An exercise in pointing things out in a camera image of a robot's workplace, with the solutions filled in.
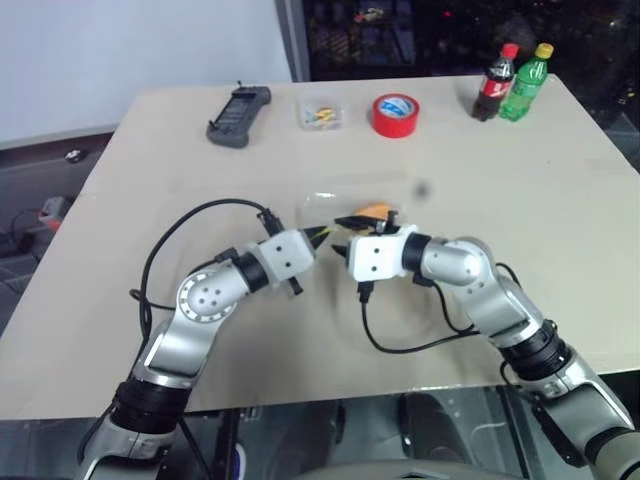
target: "white tabletop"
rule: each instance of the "white tabletop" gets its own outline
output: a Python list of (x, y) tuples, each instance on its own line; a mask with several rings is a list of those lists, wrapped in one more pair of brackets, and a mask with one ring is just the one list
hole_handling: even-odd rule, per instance
[[(149, 250), (186, 210), (224, 196), (260, 201), (287, 227), (386, 201), (425, 233), (481, 238), (596, 370), (639, 368), (638, 175), (556, 77), (515, 124), (468, 116), (479, 82), (273, 85), (273, 101), (242, 150), (204, 136), (231, 88), (139, 97), (0, 339), (0, 418), (99, 414), (140, 341), (127, 291), (138, 286)], [(406, 139), (383, 138), (367, 121), (373, 100), (394, 91), (421, 104), (418, 128)], [(345, 128), (297, 126), (296, 99), (313, 92), (342, 98)], [(422, 182), (427, 199), (413, 195)], [(313, 197), (329, 192), (338, 196)], [(201, 214), (159, 255), (151, 299), (173, 303), (191, 267), (264, 236), (246, 208)], [(481, 338), (404, 356), (374, 350), (356, 285), (328, 246), (299, 280), (303, 295), (260, 292), (227, 320), (191, 410), (500, 383), (499, 355)], [(451, 309), (462, 325), (459, 309)], [(156, 312), (156, 324), (166, 315)], [(379, 341), (394, 347), (449, 334), (437, 297), (408, 279), (380, 283), (370, 317)]]

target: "coca-cola bottle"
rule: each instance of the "coca-cola bottle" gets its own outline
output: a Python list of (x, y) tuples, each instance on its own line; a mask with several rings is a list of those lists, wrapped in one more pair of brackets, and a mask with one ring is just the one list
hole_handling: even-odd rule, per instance
[(487, 68), (480, 93), (471, 112), (473, 118), (484, 122), (495, 117), (500, 110), (500, 102), (509, 91), (509, 86), (516, 74), (513, 59), (518, 54), (518, 48), (515, 43), (505, 43), (500, 57)]

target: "orange object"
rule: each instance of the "orange object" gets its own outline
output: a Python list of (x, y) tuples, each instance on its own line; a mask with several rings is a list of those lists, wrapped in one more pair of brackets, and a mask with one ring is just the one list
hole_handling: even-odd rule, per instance
[(354, 215), (363, 215), (365, 217), (378, 218), (380, 220), (386, 220), (389, 216), (389, 210), (393, 210), (391, 206), (386, 203), (374, 203), (367, 207), (361, 208), (354, 212)]

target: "black wire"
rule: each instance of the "black wire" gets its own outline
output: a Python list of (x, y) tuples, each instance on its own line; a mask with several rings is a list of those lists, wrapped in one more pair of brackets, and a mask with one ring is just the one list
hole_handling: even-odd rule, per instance
[(442, 288), (440, 288), (440, 285), (438, 285), (437, 283), (433, 283), (434, 288), (436, 289), (436, 292), (438, 292), (438, 297), (440, 297), (440, 306), (442, 307), (442, 315), (444, 316), (444, 321), (447, 322), (447, 325), (449, 325), (449, 328), (451, 330), (453, 330), (456, 333), (467, 333), (467, 332), (471, 332), (474, 329), (474, 325), (471, 324), (466, 328), (458, 328), (456, 326), (453, 325), (453, 322), (451, 321), (451, 318), (449, 317), (449, 309), (447, 308), (447, 302), (444, 299), (444, 293), (442, 293)]
[[(131, 290), (129, 290), (129, 296), (131, 298), (133, 298), (136, 301), (140, 301), (140, 290), (137, 290), (135, 288), (132, 288)], [(150, 300), (147, 300), (147, 303), (149, 304), (149, 306), (153, 307), (153, 308), (157, 308), (159, 310), (167, 310), (169, 312), (175, 312), (176, 308), (175, 307), (170, 307), (168, 305), (160, 305), (159, 303), (154, 303)]]
[(362, 324), (364, 326), (364, 331), (367, 334), (367, 338), (369, 339), (369, 341), (371, 342), (371, 345), (373, 345), (376, 350), (383, 353), (391, 353), (391, 354), (415, 353), (415, 352), (420, 352), (422, 350), (427, 350), (428, 348), (437, 347), (438, 345), (442, 345), (447, 342), (452, 342), (460, 338), (480, 335), (480, 332), (473, 330), (473, 331), (464, 332), (464, 333), (457, 333), (456, 335), (451, 335), (450, 337), (440, 338), (438, 340), (434, 340), (433, 342), (425, 343), (424, 345), (418, 345), (417, 347), (399, 348), (399, 349), (387, 348), (380, 345), (376, 341), (376, 339), (373, 338), (373, 335), (371, 334), (371, 330), (369, 329), (369, 320), (367, 318), (367, 304), (363, 302), (360, 305), (362, 306)]
[(202, 470), (203, 475), (208, 480), (213, 480), (213, 474), (211, 473), (211, 470), (209, 470), (209, 467), (207, 467), (207, 462), (202, 455), (202, 451), (198, 446), (198, 442), (196, 442), (196, 439), (193, 437), (191, 430), (189, 430), (189, 426), (187, 425), (187, 422), (184, 421), (184, 417), (180, 417), (180, 419), (178, 420), (178, 425), (180, 425), (182, 433), (184, 434), (184, 438), (186, 438), (187, 443), (189, 444), (189, 447), (193, 452), (193, 456), (196, 458), (196, 462), (198, 463), (200, 470)]
[(18, 219), (20, 217), (22, 217), (23, 215), (27, 214), (27, 213), (40, 213), (40, 209), (39, 208), (25, 208), (24, 210), (20, 210), (18, 213), (16, 213), (14, 215), (14, 217), (11, 219), (11, 223), (9, 224), (9, 237), (11, 238), (11, 241), (13, 242), (14, 245), (18, 245), (18, 240), (16, 239), (16, 222), (18, 221)]
[(91, 424), (91, 427), (89, 427), (89, 430), (87, 430), (87, 432), (82, 437), (82, 440), (80, 440), (80, 445), (78, 445), (78, 450), (76, 450), (76, 460), (78, 461), (78, 465), (80, 465), (84, 461), (84, 452), (87, 448), (87, 445), (89, 444), (89, 440), (91, 440), (91, 437), (93, 437), (93, 435), (95, 435), (95, 433), (98, 431), (98, 428), (100, 427), (100, 425), (102, 425), (102, 422), (107, 417), (112, 408), (113, 403), (111, 403), (105, 409), (105, 411), (102, 412), (102, 415), (95, 419), (95, 421)]
[(242, 198), (222, 198), (220, 200), (213, 200), (211, 202), (206, 202), (202, 205), (198, 205), (197, 207), (185, 213), (162, 235), (162, 237), (160, 237), (160, 239), (151, 249), (147, 260), (145, 261), (144, 268), (142, 270), (142, 278), (140, 279), (140, 305), (138, 309), (138, 316), (140, 321), (140, 330), (142, 332), (142, 342), (140, 343), (138, 356), (142, 353), (145, 346), (147, 345), (147, 342), (149, 341), (149, 337), (151, 335), (151, 327), (153, 325), (151, 305), (149, 304), (149, 300), (147, 299), (147, 286), (149, 284), (149, 274), (151, 273), (151, 265), (153, 264), (153, 260), (160, 251), (160, 248), (162, 248), (165, 242), (169, 239), (169, 237), (171, 237), (171, 235), (173, 235), (175, 231), (180, 228), (187, 220), (189, 220), (197, 213), (200, 213), (202, 210), (218, 205), (246, 205), (256, 208), (260, 212), (267, 211), (267, 208), (263, 207), (259, 203), (252, 202), (251, 200), (244, 200)]
[(520, 385), (511, 383), (511, 381), (507, 378), (506, 369), (508, 365), (509, 363), (506, 360), (500, 364), (500, 376), (502, 377), (502, 381), (507, 385), (507, 387), (510, 387), (524, 401), (526, 401), (527, 403), (533, 403), (535, 401), (535, 397), (524, 393)]
[(520, 284), (520, 280), (518, 280), (518, 276), (516, 275), (516, 272), (514, 272), (509, 265), (503, 262), (498, 262), (496, 263), (496, 267), (504, 268), (507, 272), (509, 272), (509, 276), (511, 276), (511, 280), (513, 280), (514, 283), (519, 287), (522, 287), (522, 285)]
[[(197, 207), (185, 213), (162, 235), (162, 237), (160, 237), (160, 239), (156, 242), (156, 244), (151, 249), (151, 252), (147, 256), (147, 259), (145, 261), (144, 268), (142, 270), (142, 278), (140, 279), (140, 290), (132, 289), (129, 291), (129, 295), (131, 295), (133, 298), (138, 300), (138, 303), (139, 303), (138, 315), (139, 315), (139, 321), (140, 321), (140, 331), (142, 333), (142, 342), (140, 343), (140, 348), (138, 350), (138, 354), (136, 355), (136, 361), (137, 361), (137, 358), (142, 353), (142, 351), (144, 350), (145, 346), (147, 345), (149, 341), (149, 337), (151, 335), (151, 327), (153, 325), (151, 307), (161, 308), (163, 310), (174, 310), (172, 307), (150, 302), (149, 299), (147, 298), (147, 286), (149, 283), (149, 274), (151, 272), (151, 265), (153, 264), (153, 260), (155, 259), (156, 255), (160, 251), (160, 248), (162, 248), (165, 242), (169, 239), (169, 237), (171, 237), (171, 235), (173, 235), (175, 231), (178, 228), (180, 228), (187, 220), (189, 220), (191, 217), (201, 212), (202, 210), (205, 210), (210, 207), (215, 207), (218, 205), (246, 205), (249, 207), (256, 208), (260, 212), (268, 211), (266, 207), (263, 207), (259, 203), (252, 202), (251, 200), (244, 200), (242, 198), (222, 198), (220, 200), (213, 200), (211, 202), (206, 202), (206, 203), (203, 203), (202, 205), (198, 205)], [(77, 458), (79, 463), (82, 463), (82, 460), (84, 459), (84, 451), (87, 445), (89, 444), (89, 441), (91, 440), (93, 435), (96, 433), (96, 431), (98, 430), (98, 428), (100, 427), (100, 425), (102, 424), (102, 422), (104, 421), (104, 419), (109, 414), (112, 408), (113, 408), (113, 403), (111, 403), (111, 405), (109, 405), (107, 409), (102, 413), (102, 415), (96, 419), (96, 421), (91, 425), (91, 428), (87, 431), (87, 433), (85, 433), (84, 437), (82, 437), (82, 440), (80, 442), (80, 445), (78, 446), (78, 451), (77, 451)], [(209, 470), (206, 468), (206, 464), (204, 463), (202, 452), (200, 452), (200, 449), (198, 448), (198, 445), (195, 442), (193, 435), (191, 435), (191, 432), (189, 431), (189, 427), (186, 426), (182, 418), (178, 421), (178, 423), (180, 424), (180, 427), (182, 428), (182, 431), (185, 434), (185, 438), (187, 439), (187, 442), (189, 443), (189, 446), (191, 447), (193, 454), (196, 456), (196, 460), (198, 460), (198, 463), (200, 464), (201, 468), (203, 468), (203, 472), (206, 473), (207, 478), (209, 478), (210, 480), (213, 480), (213, 477), (211, 476)]]

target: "green soda bottle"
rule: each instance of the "green soda bottle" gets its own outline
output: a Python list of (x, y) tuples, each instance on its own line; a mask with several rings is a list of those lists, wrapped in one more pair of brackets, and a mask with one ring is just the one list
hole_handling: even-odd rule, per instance
[(535, 57), (520, 67), (511, 93), (500, 108), (502, 118), (515, 122), (526, 115), (547, 79), (547, 60), (552, 53), (553, 45), (541, 43), (536, 48)]

